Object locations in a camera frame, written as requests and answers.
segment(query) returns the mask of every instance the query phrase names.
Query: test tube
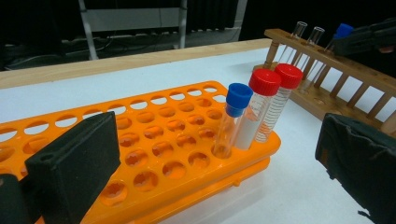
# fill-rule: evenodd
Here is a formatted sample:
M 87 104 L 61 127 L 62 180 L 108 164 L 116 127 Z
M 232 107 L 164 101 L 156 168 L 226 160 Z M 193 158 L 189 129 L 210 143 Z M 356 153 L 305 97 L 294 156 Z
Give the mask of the test tube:
M 280 85 L 280 76 L 269 69 L 261 68 L 253 71 L 249 87 L 253 95 L 248 103 L 236 133 L 234 146 L 239 149 L 249 149 L 263 116 L 268 110 L 271 98 L 276 94 Z
M 314 47 L 319 42 L 320 38 L 323 36 L 323 33 L 324 33 L 324 29 L 323 28 L 315 26 L 314 29 L 311 32 L 311 35 L 306 40 L 306 45 L 308 47 Z M 295 58 L 293 60 L 293 62 L 291 62 L 291 63 L 294 64 L 295 66 L 298 66 L 298 64 L 300 63 L 300 60 L 302 59 L 302 57 L 303 57 L 303 54 L 299 53 L 297 58 Z M 302 65 L 299 66 L 301 69 L 304 69 L 307 60 L 308 60 L 308 57 L 306 57 L 305 60 L 303 61 Z
M 334 48 L 334 44 L 333 44 L 334 39 L 342 38 L 342 37 L 346 37 L 346 36 L 350 35 L 350 33 L 352 33 L 353 29 L 354 28 L 352 26 L 345 24 L 345 23 L 341 23 L 338 26 L 334 36 L 332 37 L 332 40 L 329 42 L 329 44 L 323 50 L 323 53 L 326 53 L 326 54 L 332 53 L 332 50 Z M 325 71 L 325 67 L 326 67 L 326 65 L 324 63 L 318 63 L 318 61 L 315 61 L 314 65 L 312 66 L 312 69 L 309 71 L 308 75 L 306 76 L 306 79 L 308 79 L 309 77 L 312 77 L 313 74 L 315 74 L 314 77 L 312 78 L 311 82 L 305 82 L 305 85 L 299 89 L 299 92 L 303 93 L 303 94 L 307 94 L 308 90 L 312 87 L 312 85 L 315 82 L 317 82 L 318 78 L 320 76 L 324 76 L 323 73 Z
M 306 22 L 303 21 L 297 21 L 296 26 L 294 27 L 293 33 L 290 34 L 290 38 L 298 40 L 301 38 L 301 36 L 303 35 L 305 28 L 308 24 L 306 24 Z M 280 58 L 278 60 L 279 63 L 286 63 L 289 61 L 292 53 L 295 50 L 289 46 L 286 46 L 285 48 L 283 48 L 282 53 L 280 54 Z
M 248 106 L 252 94 L 253 90 L 245 84 L 233 83 L 229 86 L 225 113 L 223 113 L 212 150 L 214 156 L 220 159 L 227 159 L 231 156 L 238 120 Z
M 303 78 L 303 72 L 298 67 L 288 63 L 279 63 L 275 67 L 275 72 L 280 75 L 280 87 L 273 97 L 271 104 L 269 104 L 268 111 L 265 113 L 260 128 L 256 132 L 255 140 L 260 143 L 268 140 L 277 119 L 285 107 L 286 102 L 289 100 L 292 90 L 299 86 Z

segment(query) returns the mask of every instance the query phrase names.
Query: tabletop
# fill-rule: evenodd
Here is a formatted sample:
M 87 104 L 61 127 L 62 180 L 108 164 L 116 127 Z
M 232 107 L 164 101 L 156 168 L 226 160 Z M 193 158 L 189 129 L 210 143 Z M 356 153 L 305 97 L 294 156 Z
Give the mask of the tabletop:
M 270 39 L 174 49 L 0 73 L 0 123 L 215 80 L 248 83 Z M 274 128 L 281 139 L 269 167 L 166 223 L 372 223 L 315 160 L 321 127 L 292 100 Z

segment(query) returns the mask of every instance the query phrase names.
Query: orange test tube rack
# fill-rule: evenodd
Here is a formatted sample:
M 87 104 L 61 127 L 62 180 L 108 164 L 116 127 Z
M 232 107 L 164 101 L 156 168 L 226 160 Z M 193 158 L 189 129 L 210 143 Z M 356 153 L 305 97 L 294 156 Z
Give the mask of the orange test tube rack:
M 0 174 L 22 179 L 27 158 L 83 119 L 114 111 L 121 165 L 81 223 L 157 223 L 239 186 L 278 151 L 273 132 L 228 159 L 212 155 L 226 94 L 207 81 L 2 123 Z

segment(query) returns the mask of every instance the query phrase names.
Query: white table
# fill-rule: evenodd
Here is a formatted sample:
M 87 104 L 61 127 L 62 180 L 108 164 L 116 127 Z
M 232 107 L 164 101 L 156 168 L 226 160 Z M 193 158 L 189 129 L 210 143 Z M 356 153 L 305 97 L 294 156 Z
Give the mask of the white table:
M 252 44 L 259 46 L 264 42 Z M 247 84 L 253 66 L 263 62 L 268 48 L 246 49 L 249 50 L 120 71 L 94 71 L 98 73 L 95 76 L 15 85 L 0 90 L 0 122 L 207 80 L 216 80 L 226 87 L 233 82 Z M 47 69 L 56 76 L 57 69 L 74 65 L 83 70 L 84 66 L 78 64 Z M 325 168 L 315 160 L 320 127 L 319 119 L 289 100 L 274 129 L 282 144 L 266 170 L 243 181 L 238 188 L 229 188 L 162 223 L 372 223 L 358 214 L 358 210 L 365 210 L 337 180 L 330 180 Z

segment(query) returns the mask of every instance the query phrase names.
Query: wooden table edge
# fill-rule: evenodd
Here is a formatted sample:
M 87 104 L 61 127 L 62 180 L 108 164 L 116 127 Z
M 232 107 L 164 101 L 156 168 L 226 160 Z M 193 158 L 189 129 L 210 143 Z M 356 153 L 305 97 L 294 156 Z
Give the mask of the wooden table edge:
M 0 72 L 0 90 L 75 77 L 98 75 L 160 63 L 172 63 L 254 49 L 264 49 L 269 48 L 271 41 L 269 38 L 263 38 L 195 48 L 171 49 L 95 61 L 5 71 Z

